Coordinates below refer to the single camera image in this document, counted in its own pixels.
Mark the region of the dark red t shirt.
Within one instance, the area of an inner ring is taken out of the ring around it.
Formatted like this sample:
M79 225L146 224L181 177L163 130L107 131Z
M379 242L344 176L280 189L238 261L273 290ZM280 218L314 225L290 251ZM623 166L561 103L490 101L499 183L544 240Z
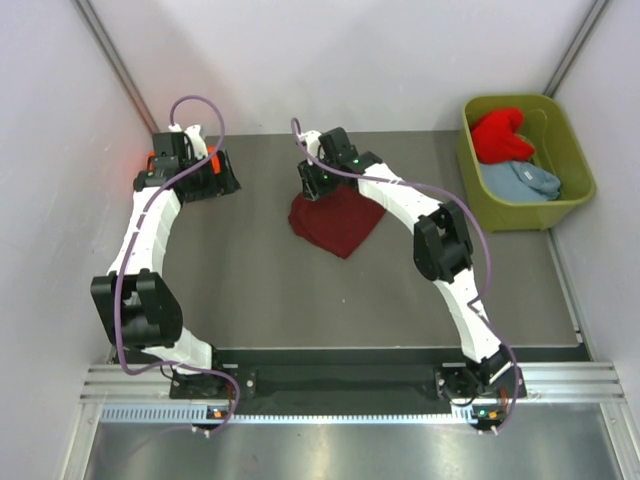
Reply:
M339 185L315 201L298 194L291 203L288 221L297 236L347 259L367 239L385 212L376 202Z

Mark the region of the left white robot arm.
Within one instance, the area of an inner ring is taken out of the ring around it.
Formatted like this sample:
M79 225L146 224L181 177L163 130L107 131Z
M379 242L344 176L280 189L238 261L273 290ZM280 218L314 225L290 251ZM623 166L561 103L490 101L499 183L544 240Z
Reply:
M90 294L113 346L171 364L173 399L230 395L217 351L184 325L182 309L162 277L172 225L190 202L240 188L225 151L207 146L199 125L152 138L147 166L133 182L133 210L120 252Z

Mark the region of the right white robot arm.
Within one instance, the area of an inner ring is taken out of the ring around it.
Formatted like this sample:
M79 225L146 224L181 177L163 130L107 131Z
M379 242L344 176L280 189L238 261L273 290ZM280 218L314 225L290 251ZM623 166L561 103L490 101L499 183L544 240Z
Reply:
M402 179L375 153L358 151L341 127L303 131L293 119L291 130L305 155L298 171L306 199L316 201L345 184L410 231L414 264L442 295L466 359L464 367L442 375L443 396L459 405L491 394L517 399L521 370L490 324L476 285L469 229L477 223L469 208L446 190Z

